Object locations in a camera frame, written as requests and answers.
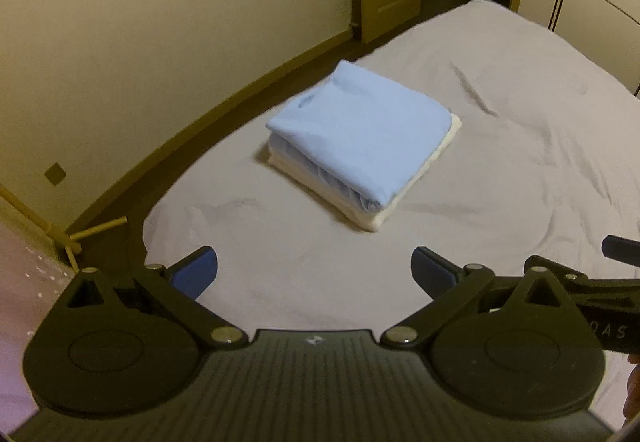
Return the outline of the light blue sweatshirt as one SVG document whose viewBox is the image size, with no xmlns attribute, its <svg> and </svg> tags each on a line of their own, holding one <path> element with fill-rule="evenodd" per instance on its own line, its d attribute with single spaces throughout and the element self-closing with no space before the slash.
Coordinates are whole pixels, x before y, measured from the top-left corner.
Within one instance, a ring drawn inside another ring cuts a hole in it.
<svg viewBox="0 0 640 442">
<path fill-rule="evenodd" d="M 378 214 L 461 128 L 431 97 L 342 60 L 266 124 L 269 148 L 364 214 Z"/>
</svg>

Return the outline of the grey bed duvet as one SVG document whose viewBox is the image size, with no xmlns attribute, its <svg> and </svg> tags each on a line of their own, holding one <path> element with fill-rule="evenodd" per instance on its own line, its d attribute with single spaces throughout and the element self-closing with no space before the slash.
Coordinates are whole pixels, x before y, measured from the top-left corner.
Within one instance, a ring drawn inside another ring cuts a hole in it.
<svg viewBox="0 0 640 442">
<path fill-rule="evenodd" d="M 382 332 L 424 306 L 410 258 L 520 275 L 533 254 L 591 278 L 634 278 L 604 237 L 639 235 L 639 103 L 559 36 L 472 1 L 361 66 L 438 100 L 461 130 L 375 233 L 268 165 L 267 117 L 209 149 L 143 225 L 151 263 L 202 246 L 219 272 L 202 303 L 247 332 Z"/>
</svg>

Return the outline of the cream folded garment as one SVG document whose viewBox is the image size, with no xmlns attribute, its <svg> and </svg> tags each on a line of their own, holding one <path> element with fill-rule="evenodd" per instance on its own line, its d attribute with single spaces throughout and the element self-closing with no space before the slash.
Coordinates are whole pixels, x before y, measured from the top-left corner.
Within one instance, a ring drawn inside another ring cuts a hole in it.
<svg viewBox="0 0 640 442">
<path fill-rule="evenodd" d="M 390 201 L 390 203 L 382 210 L 375 213 L 367 213 L 361 211 L 356 205 L 342 196 L 340 192 L 326 185 L 322 182 L 318 175 L 312 174 L 309 170 L 303 167 L 299 162 L 288 159 L 285 156 L 280 155 L 272 147 L 269 147 L 269 159 L 268 163 L 281 171 L 282 173 L 290 176 L 292 180 L 297 183 L 301 183 L 303 187 L 309 189 L 316 195 L 318 195 L 325 202 L 334 206 L 338 211 L 344 214 L 355 225 L 367 232 L 377 232 L 383 223 L 396 211 L 402 199 L 404 199 L 411 188 L 418 183 L 426 172 L 431 168 L 433 163 L 444 153 L 446 148 L 454 140 L 454 136 L 462 128 L 461 119 L 454 113 L 451 115 L 451 127 L 445 135 L 442 142 L 434 150 L 434 153 L 424 162 L 424 165 L 420 168 L 416 175 L 407 183 L 407 185 L 399 191 L 399 193 Z"/>
</svg>

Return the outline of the wooden rack frame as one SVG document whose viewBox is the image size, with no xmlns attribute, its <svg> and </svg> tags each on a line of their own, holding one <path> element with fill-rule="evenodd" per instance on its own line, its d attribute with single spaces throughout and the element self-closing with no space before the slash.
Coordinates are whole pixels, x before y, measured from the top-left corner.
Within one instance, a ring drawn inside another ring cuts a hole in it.
<svg viewBox="0 0 640 442">
<path fill-rule="evenodd" d="M 26 203 L 22 202 L 21 199 L 17 197 L 17 195 L 14 195 L 12 191 L 9 191 L 9 189 L 4 186 L 1 186 L 1 198 L 4 199 L 23 217 L 26 217 L 29 222 L 32 222 L 33 225 L 36 225 L 38 228 L 40 228 L 44 232 L 44 235 L 49 237 L 50 240 L 52 240 L 56 245 L 64 250 L 67 260 L 68 262 L 70 262 L 70 267 L 75 273 L 78 273 L 80 271 L 80 267 L 78 265 L 78 257 L 82 252 L 82 246 L 80 243 L 81 240 L 128 224 L 128 219 L 126 217 L 119 217 L 118 219 L 110 220 L 99 225 L 84 229 L 83 231 L 68 235 L 62 230 L 62 228 L 59 228 L 51 221 L 46 220 L 44 217 L 40 217 L 38 213 L 35 213 L 35 211 L 33 209 L 30 209 L 29 206 L 26 205 Z"/>
</svg>

